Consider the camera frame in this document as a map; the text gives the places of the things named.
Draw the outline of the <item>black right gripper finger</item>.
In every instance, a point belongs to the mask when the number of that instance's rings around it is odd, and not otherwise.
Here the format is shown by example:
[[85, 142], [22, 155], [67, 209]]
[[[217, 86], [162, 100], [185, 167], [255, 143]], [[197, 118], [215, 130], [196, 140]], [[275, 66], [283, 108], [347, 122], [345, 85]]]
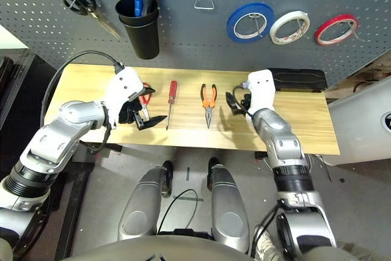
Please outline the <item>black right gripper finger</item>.
[[233, 97], [233, 94], [231, 94], [230, 92], [226, 92], [225, 99], [226, 99], [227, 105], [229, 106], [229, 108], [234, 116], [242, 114], [242, 109], [238, 107], [238, 105], [235, 102], [235, 99]]

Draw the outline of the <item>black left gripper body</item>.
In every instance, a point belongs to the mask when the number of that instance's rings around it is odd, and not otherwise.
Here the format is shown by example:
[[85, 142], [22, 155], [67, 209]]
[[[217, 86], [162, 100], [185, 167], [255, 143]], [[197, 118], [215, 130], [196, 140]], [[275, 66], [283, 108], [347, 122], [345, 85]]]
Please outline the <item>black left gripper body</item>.
[[119, 113], [119, 124], [132, 124], [135, 122], [137, 125], [143, 125], [144, 121], [139, 114], [141, 110], [142, 105], [138, 98], [125, 102]]

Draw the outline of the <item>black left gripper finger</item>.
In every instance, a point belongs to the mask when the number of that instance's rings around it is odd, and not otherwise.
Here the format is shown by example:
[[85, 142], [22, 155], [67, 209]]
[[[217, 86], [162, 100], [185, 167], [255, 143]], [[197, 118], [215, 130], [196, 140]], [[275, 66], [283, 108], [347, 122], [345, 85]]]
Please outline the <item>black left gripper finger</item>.
[[156, 116], [152, 117], [147, 121], [143, 121], [140, 117], [136, 118], [136, 125], [138, 130], [145, 130], [148, 128], [152, 128], [155, 125], [159, 124], [162, 122], [164, 119], [166, 119], [167, 116]]
[[132, 95], [130, 95], [130, 100], [135, 100], [139, 96], [149, 95], [149, 94], [152, 94], [152, 93], [155, 93], [155, 90], [153, 88], [145, 87], [145, 88], [142, 89], [141, 92], [138, 92], [138, 93], [135, 92]]

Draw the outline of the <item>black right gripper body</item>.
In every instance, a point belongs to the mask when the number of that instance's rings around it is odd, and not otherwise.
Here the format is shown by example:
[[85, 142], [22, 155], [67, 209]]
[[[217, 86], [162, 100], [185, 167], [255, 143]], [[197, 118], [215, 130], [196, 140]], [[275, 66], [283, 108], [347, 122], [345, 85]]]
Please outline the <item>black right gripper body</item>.
[[242, 113], [244, 115], [247, 114], [249, 108], [250, 108], [250, 103], [251, 103], [251, 94], [244, 94], [243, 99], [240, 101], [240, 105], [242, 108]]

